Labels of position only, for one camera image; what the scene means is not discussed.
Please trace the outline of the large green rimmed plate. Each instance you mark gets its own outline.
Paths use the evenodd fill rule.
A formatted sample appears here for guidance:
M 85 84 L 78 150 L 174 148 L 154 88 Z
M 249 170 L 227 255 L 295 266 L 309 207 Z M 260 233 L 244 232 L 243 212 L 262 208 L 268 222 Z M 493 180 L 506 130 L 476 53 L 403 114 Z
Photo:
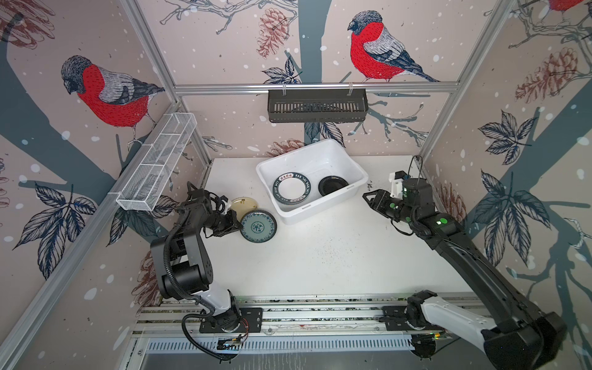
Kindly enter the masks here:
M 271 190 L 278 203 L 291 206 L 308 198 L 311 193 L 311 182 L 303 174 L 288 172 L 274 181 Z

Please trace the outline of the black round plate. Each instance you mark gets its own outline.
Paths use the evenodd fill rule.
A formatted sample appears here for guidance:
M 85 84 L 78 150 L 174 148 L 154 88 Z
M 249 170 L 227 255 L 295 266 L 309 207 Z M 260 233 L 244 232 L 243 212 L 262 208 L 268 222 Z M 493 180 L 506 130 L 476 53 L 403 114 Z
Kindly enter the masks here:
M 328 176 L 321 179 L 319 182 L 319 194 L 322 197 L 332 194 L 340 189 L 347 187 L 348 181 L 338 176 Z

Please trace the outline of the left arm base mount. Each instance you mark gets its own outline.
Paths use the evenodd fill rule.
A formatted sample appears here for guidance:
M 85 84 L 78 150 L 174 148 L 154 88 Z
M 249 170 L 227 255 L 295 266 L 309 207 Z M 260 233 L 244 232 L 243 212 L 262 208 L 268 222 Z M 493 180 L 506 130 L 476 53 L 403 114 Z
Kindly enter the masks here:
M 260 333 L 262 321 L 262 308 L 231 308 L 225 313 L 204 319 L 200 324 L 199 333 Z

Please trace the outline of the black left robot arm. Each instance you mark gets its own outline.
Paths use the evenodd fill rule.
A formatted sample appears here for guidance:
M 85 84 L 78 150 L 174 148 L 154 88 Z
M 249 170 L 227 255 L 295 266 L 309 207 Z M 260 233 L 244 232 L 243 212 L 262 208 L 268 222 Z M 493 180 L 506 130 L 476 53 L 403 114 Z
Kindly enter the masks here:
M 163 298 L 192 301 L 201 307 L 199 319 L 214 329 L 234 331 L 242 322 L 233 294 L 214 281 L 214 269 L 204 244 L 243 229 L 228 199 L 187 184 L 187 199 L 176 211 L 177 223 L 165 237 L 154 240 L 150 252 L 157 286 Z

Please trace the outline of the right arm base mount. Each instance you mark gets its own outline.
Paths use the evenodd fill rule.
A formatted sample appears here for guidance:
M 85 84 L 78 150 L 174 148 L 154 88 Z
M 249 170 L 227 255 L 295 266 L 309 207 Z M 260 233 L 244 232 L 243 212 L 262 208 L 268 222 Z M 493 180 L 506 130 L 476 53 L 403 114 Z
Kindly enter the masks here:
M 382 317 L 379 321 L 384 323 L 388 331 L 445 331 L 437 325 L 429 323 L 420 308 L 412 305 L 408 306 L 383 306 Z

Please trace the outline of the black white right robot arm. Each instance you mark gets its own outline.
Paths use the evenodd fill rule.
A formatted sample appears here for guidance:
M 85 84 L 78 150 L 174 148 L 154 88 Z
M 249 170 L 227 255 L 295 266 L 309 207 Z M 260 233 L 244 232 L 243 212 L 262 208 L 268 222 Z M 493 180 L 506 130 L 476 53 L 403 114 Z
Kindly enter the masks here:
M 543 312 L 516 290 L 451 215 L 437 211 L 425 195 L 398 199 L 376 190 L 362 197 L 393 225 L 406 223 L 408 235 L 448 262 L 490 313 L 488 318 L 473 314 L 424 290 L 407 299 L 405 315 L 412 328 L 444 328 L 484 352 L 497 369 L 538 369 L 556 359 L 567 336 L 564 320 Z

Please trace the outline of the teal patterned small plate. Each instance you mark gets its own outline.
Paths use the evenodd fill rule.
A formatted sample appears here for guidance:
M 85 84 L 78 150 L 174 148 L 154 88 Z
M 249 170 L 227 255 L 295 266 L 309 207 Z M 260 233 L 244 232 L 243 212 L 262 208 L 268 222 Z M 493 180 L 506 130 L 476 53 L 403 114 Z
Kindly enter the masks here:
M 241 220 L 240 233 L 251 243 L 265 243 L 271 240 L 278 230 L 274 216 L 264 210 L 250 211 Z

